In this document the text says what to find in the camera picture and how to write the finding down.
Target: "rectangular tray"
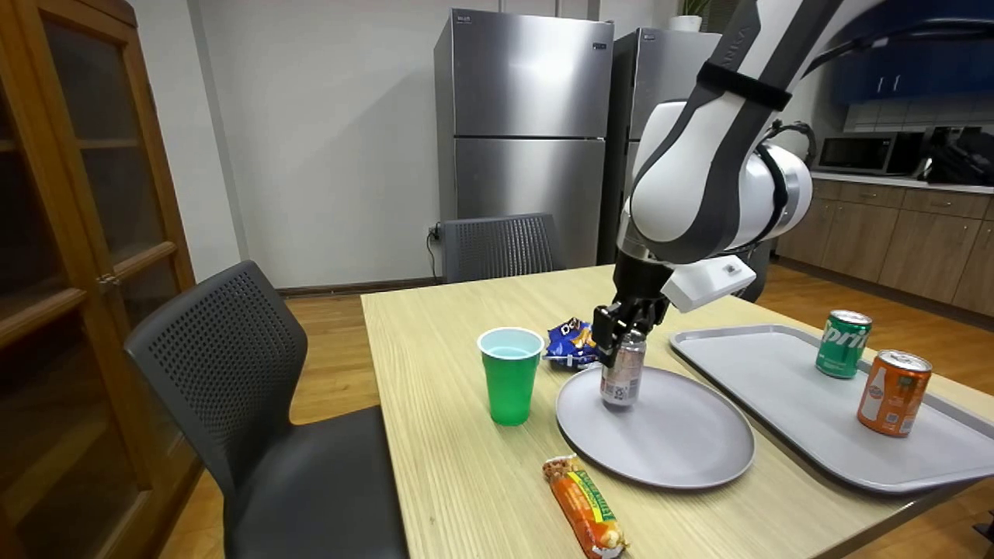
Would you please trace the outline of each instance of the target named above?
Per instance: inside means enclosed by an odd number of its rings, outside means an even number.
[[[854,380],[815,367],[818,337],[787,325],[700,330],[671,348],[737,398],[801,457],[872,489],[915,493],[994,475],[994,426],[925,394],[908,439],[859,423],[867,362]]]

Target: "gray plate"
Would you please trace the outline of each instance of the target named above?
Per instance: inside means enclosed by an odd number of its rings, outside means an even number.
[[[994,475],[994,426],[925,394],[908,439],[859,423],[867,362],[854,380],[815,367],[818,337],[787,325],[702,330],[673,352],[831,475],[877,493],[915,493]]]
[[[652,486],[719,486],[741,477],[755,452],[737,408],[666,370],[642,373],[631,411],[599,399],[599,373],[577,373],[559,394],[556,418],[589,464]]]

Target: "green soda can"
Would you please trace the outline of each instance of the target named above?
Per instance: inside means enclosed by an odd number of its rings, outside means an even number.
[[[836,380],[850,380],[871,337],[872,321],[854,311],[833,311],[818,345],[818,370]]]

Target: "blue wrapper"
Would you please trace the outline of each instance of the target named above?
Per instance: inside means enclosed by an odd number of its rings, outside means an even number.
[[[553,325],[547,341],[547,359],[553,370],[582,370],[583,362],[598,362],[589,322],[571,316]]]

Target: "refrigerator door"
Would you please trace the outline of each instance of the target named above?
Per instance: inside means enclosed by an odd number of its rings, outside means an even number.
[[[454,134],[603,137],[613,35],[613,22],[457,9]]]
[[[721,35],[690,31],[638,31],[634,83],[631,83],[631,140],[642,137],[642,126],[658,101],[683,101],[696,83],[696,72],[716,52]]]
[[[603,140],[457,140],[457,218],[531,215],[556,220],[564,266],[598,262]]]

